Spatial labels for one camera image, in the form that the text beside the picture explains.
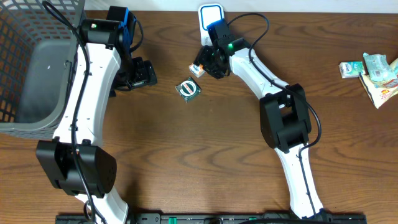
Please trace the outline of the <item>orange white small box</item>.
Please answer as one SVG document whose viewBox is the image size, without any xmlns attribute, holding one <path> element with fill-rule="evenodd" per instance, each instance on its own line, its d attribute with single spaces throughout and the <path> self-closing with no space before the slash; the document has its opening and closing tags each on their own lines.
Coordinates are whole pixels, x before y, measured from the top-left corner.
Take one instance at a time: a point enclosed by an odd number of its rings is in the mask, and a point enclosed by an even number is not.
<svg viewBox="0 0 398 224">
<path fill-rule="evenodd" d="M 194 63 L 192 63 L 189 66 L 189 70 L 194 74 L 194 76 L 196 76 L 197 78 L 202 77 L 206 72 L 203 68 L 202 64 L 196 65 Z"/>
</svg>

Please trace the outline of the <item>green Zam-Buk tin box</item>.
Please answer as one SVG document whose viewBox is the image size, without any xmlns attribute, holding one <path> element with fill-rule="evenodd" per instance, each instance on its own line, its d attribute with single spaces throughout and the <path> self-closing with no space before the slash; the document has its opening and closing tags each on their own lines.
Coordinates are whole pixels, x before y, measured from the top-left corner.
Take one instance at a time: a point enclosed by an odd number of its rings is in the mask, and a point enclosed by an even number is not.
<svg viewBox="0 0 398 224">
<path fill-rule="evenodd" d="M 201 88 L 196 83 L 196 81 L 189 77 L 179 85 L 175 87 L 176 91 L 180 94 L 180 96 L 184 99 L 186 103 L 193 100 L 195 97 L 201 94 Z"/>
</svg>

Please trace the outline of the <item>small teal tissue packet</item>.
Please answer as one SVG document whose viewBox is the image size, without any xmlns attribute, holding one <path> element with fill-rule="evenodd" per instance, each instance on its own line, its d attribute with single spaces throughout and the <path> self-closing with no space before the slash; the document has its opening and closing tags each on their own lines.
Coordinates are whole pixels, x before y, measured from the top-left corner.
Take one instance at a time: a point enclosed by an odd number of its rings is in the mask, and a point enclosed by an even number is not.
<svg viewBox="0 0 398 224">
<path fill-rule="evenodd" d="M 360 75 L 366 74 L 362 62 L 341 62 L 339 70 L 342 78 L 359 78 Z"/>
</svg>

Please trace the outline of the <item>teal snack packet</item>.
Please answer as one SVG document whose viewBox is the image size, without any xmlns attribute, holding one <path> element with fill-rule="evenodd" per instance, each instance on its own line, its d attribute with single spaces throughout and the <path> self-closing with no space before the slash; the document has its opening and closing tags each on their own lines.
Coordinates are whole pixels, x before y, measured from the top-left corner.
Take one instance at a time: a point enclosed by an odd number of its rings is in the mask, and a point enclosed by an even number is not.
<svg viewBox="0 0 398 224">
<path fill-rule="evenodd" d="M 372 82 L 386 83 L 397 78 L 396 72 L 387 63 L 385 55 L 363 53 L 363 58 Z"/>
</svg>

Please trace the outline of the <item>yellow white snack bag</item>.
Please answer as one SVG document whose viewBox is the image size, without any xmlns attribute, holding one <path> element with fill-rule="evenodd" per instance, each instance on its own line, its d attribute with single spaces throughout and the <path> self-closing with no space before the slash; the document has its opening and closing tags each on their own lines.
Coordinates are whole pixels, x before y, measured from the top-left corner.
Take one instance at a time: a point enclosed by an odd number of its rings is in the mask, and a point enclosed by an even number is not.
<svg viewBox="0 0 398 224">
<path fill-rule="evenodd" d="M 382 85 L 373 83 L 368 75 L 360 75 L 359 79 L 376 109 L 397 94 L 397 78 Z"/>
</svg>

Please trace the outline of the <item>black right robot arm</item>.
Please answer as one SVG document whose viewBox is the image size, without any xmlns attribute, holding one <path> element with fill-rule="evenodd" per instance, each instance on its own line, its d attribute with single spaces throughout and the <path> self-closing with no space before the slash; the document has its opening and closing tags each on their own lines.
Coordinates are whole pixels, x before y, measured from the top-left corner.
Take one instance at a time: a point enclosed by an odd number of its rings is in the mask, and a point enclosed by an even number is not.
<svg viewBox="0 0 398 224">
<path fill-rule="evenodd" d="M 299 84 L 289 85 L 257 57 L 254 46 L 235 37 L 224 19 L 206 28 L 211 45 L 201 48 L 194 61 L 216 79 L 238 76 L 259 100 L 260 127 L 267 145 L 275 150 L 284 170 L 290 209 L 299 219 L 315 219 L 323 209 L 309 163 L 310 116 L 315 110 Z"/>
</svg>

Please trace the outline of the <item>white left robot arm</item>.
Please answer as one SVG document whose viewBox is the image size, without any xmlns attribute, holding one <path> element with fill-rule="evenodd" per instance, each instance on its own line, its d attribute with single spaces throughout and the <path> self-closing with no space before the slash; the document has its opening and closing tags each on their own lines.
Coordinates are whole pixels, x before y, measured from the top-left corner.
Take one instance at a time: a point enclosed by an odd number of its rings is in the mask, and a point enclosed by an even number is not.
<svg viewBox="0 0 398 224">
<path fill-rule="evenodd" d="M 112 6 L 105 19 L 72 27 L 78 42 L 75 75 L 62 119 L 37 159 L 50 183 L 83 202 L 83 223 L 126 223 L 128 204 L 115 188 L 117 163 L 103 148 L 106 105 L 117 91 L 155 85 L 150 61 L 133 57 L 141 27 L 126 7 Z"/>
</svg>

